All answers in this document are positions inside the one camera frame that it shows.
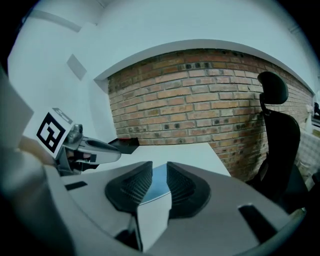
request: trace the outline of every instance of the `white table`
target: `white table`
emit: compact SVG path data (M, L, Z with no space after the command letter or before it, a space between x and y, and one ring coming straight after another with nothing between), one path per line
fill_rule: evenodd
M167 162L177 162L230 176L228 170L208 143L139 146L132 154L122 154L118 161L100 164L96 169L88 169L82 175L145 161L152 161L153 168Z

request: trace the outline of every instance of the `chair backrest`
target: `chair backrest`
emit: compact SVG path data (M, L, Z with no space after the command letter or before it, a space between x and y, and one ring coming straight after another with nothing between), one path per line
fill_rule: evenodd
M260 104L269 146L268 169L259 191L277 201L288 185L300 143L300 128L292 116L269 110L265 106L280 105L288 99L286 83L277 74L268 71L259 74L258 80L263 87Z

